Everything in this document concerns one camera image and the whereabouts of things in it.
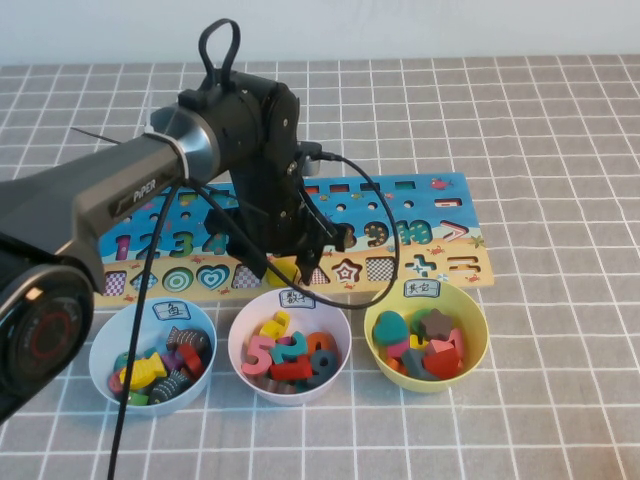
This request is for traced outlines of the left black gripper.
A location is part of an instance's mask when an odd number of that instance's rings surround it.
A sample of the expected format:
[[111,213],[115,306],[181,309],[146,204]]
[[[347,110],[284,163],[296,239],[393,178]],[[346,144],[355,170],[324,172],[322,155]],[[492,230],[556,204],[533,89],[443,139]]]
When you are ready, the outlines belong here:
[[[224,212],[227,220],[210,210],[205,229],[211,235],[226,234],[227,252],[238,256],[257,278],[268,269],[266,253],[296,255],[300,280],[309,286],[324,248],[333,246],[343,252],[350,243],[347,227],[329,221],[313,204],[299,162],[283,169],[249,162],[230,174],[238,206]],[[256,246],[244,245],[232,225]]]

